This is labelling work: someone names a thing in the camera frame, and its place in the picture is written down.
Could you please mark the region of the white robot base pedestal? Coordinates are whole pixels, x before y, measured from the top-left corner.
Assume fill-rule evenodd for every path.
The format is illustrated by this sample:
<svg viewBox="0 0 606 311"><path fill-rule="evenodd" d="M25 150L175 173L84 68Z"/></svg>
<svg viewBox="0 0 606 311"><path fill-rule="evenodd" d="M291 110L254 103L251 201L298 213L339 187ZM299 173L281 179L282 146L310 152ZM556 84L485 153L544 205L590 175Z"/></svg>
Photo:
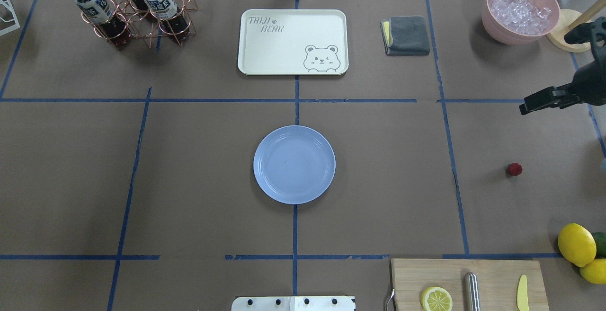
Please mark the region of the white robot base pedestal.
<svg viewBox="0 0 606 311"><path fill-rule="evenodd" d="M355 311L353 296L247 296L232 302L232 311Z"/></svg>

